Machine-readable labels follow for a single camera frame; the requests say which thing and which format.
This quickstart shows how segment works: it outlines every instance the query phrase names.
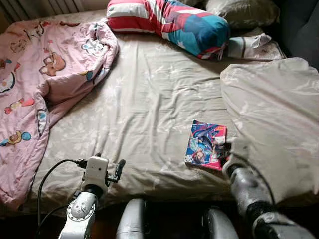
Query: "pink blanket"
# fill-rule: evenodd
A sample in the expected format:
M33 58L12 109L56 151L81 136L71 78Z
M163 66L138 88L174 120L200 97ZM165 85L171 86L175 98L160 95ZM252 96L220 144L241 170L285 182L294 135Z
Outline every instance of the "pink blanket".
M24 202L50 127L106 77L118 48L105 21L18 22L0 35L3 204Z

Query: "white robotic arm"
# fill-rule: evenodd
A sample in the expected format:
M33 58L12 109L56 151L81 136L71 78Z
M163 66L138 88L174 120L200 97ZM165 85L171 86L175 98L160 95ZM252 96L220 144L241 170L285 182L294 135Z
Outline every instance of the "white robotic arm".
M88 239L95 219L95 210L101 196L107 194L110 182L117 183L121 178L125 160L121 160L116 167L115 175L108 175L107 159L99 156L81 160L81 167L85 168L82 192L72 201L66 211L66 223L59 239Z

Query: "pillow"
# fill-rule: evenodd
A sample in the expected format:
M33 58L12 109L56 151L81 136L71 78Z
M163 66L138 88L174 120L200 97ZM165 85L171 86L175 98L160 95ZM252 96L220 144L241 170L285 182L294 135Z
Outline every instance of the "pillow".
M242 36L231 37L228 41L227 57L262 61L286 58L277 42L259 27Z
M279 17L271 0L205 0L206 11L225 18L232 29L268 26Z
M226 20L175 0L111 0L107 21L114 32L156 33L201 59L220 59L229 38Z

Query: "comic book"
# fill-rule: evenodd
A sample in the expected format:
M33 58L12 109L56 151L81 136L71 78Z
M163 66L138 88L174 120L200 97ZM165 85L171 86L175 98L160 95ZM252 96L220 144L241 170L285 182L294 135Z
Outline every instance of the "comic book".
M222 125L193 121L185 163L222 170L218 156L226 141L227 128Z

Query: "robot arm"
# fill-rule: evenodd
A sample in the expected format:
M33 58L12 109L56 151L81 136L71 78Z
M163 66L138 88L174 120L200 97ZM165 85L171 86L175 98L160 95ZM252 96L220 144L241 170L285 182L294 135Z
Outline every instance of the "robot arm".
M272 204L265 182L259 180L249 169L248 143L236 139L231 155L223 166L223 174L230 179L231 192L239 213L252 227L257 239L315 239L305 228L280 214Z
M114 176L108 175L108 164L107 159L98 156L90 157L87 161L81 160L81 167L86 169L82 179L82 192L67 208L66 223L59 239L87 239L90 237L99 199L102 195L107 194L110 182L119 181L125 161L119 162Z

